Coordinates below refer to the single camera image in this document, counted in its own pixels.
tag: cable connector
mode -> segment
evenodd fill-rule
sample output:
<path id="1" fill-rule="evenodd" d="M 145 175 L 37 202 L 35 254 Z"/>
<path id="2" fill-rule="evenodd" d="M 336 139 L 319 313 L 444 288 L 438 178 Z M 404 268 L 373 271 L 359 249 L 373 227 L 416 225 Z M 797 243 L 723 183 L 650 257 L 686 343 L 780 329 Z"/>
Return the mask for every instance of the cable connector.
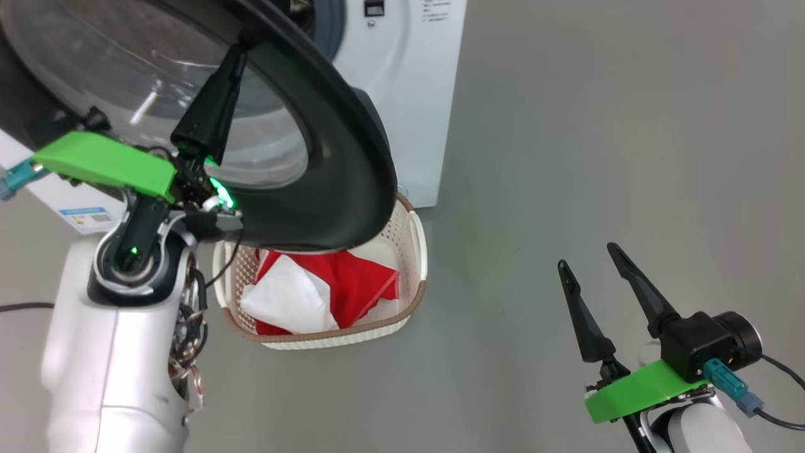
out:
<path id="1" fill-rule="evenodd" d="M 27 158 L 6 170 L 6 177 L 0 178 L 0 199 L 7 202 L 18 190 L 37 181 L 50 172 L 32 158 Z"/>
<path id="2" fill-rule="evenodd" d="M 763 409 L 763 400 L 750 392 L 749 386 L 721 360 L 710 359 L 704 364 L 704 379 L 735 401 L 746 417 L 751 418 L 756 410 Z"/>

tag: green bracket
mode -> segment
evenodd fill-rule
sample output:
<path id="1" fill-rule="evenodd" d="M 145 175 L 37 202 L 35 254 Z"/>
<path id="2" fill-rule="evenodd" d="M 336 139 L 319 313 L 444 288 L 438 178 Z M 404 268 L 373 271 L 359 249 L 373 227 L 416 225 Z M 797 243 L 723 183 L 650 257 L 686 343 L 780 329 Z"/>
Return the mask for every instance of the green bracket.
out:
<path id="1" fill-rule="evenodd" d="M 146 152 L 92 132 L 70 132 L 33 155 L 53 173 L 78 181 L 131 187 L 150 197 L 170 203 L 173 164 Z"/>
<path id="2" fill-rule="evenodd" d="M 706 380 L 689 384 L 658 360 L 595 392 L 585 404 L 592 421 L 603 423 L 642 412 L 706 384 Z"/>

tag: brown basket rim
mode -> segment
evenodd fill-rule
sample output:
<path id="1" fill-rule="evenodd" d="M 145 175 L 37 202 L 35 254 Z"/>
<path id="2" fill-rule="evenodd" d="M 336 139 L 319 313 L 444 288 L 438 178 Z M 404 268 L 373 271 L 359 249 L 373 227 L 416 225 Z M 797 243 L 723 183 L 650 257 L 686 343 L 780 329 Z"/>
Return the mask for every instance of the brown basket rim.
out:
<path id="1" fill-rule="evenodd" d="M 414 206 L 402 194 L 400 193 L 397 194 L 397 200 L 405 207 L 405 209 L 408 212 L 414 211 Z M 244 330 L 237 323 L 237 321 L 235 321 L 235 318 L 232 315 L 232 311 L 229 309 L 229 307 L 223 307 L 221 308 L 221 310 L 224 312 L 224 318 L 226 318 L 226 322 L 227 324 L 229 324 L 229 327 L 235 330 L 241 337 L 256 343 L 295 343 L 299 341 L 332 339 L 337 337 L 343 337 L 346 335 L 359 334 L 361 332 L 366 332 L 368 330 L 380 329 L 386 326 L 391 326 L 392 324 L 396 324 L 402 321 L 403 319 L 408 318 L 409 316 L 411 316 L 412 313 L 414 313 L 414 310 L 416 310 L 417 307 L 419 307 L 419 303 L 425 296 L 426 286 L 427 286 L 426 281 L 420 281 L 419 287 L 416 290 L 416 295 L 414 295 L 414 300 L 411 301 L 411 303 L 408 305 L 408 307 L 406 307 L 405 310 L 401 311 L 395 316 L 392 316 L 391 318 L 381 319 L 380 321 L 371 322 L 363 326 L 353 326 L 353 327 L 347 327 L 346 329 L 330 330 L 327 332 L 316 332 L 315 334 L 300 334 L 300 335 L 252 334 Z"/>

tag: red cloth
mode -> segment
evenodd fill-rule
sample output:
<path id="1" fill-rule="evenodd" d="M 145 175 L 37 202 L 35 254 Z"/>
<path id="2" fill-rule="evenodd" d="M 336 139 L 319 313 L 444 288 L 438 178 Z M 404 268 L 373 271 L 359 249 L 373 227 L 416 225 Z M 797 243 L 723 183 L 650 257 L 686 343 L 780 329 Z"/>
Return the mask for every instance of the red cloth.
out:
<path id="1" fill-rule="evenodd" d="M 330 312 L 341 329 L 352 326 L 366 315 L 378 304 L 380 298 L 399 298 L 399 272 L 358 258 L 348 251 L 325 255 L 292 255 L 272 250 L 260 266 L 255 282 L 260 281 L 282 255 L 287 255 L 330 286 Z M 254 325 L 258 335 L 291 334 L 257 319 Z"/>

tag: washing machine door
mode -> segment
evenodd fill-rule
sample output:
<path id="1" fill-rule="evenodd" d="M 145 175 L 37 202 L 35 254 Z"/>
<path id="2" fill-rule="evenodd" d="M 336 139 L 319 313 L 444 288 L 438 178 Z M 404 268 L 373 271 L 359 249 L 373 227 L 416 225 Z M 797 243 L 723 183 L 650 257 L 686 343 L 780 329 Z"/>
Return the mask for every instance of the washing machine door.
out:
<path id="1" fill-rule="evenodd" d="M 243 213 L 244 243 L 328 251 L 372 239 L 395 204 L 394 166 L 368 97 L 268 0 L 0 0 L 0 127 L 96 106 L 109 133 L 172 150 L 170 135 L 229 45 L 249 52 L 229 142 L 207 173 Z"/>

